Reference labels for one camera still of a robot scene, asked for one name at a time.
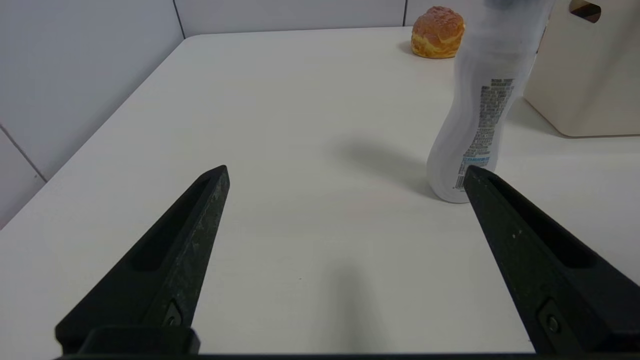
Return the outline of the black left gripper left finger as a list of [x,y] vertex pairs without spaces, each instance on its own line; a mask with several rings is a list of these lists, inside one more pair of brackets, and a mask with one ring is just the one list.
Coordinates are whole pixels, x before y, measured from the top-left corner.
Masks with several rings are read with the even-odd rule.
[[230,177],[202,173],[57,326],[64,354],[196,354],[192,329]]

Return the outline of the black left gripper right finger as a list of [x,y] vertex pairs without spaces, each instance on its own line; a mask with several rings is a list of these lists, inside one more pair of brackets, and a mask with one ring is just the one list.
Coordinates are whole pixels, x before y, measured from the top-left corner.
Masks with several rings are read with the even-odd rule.
[[495,173],[463,186],[537,355],[638,355],[633,280]]

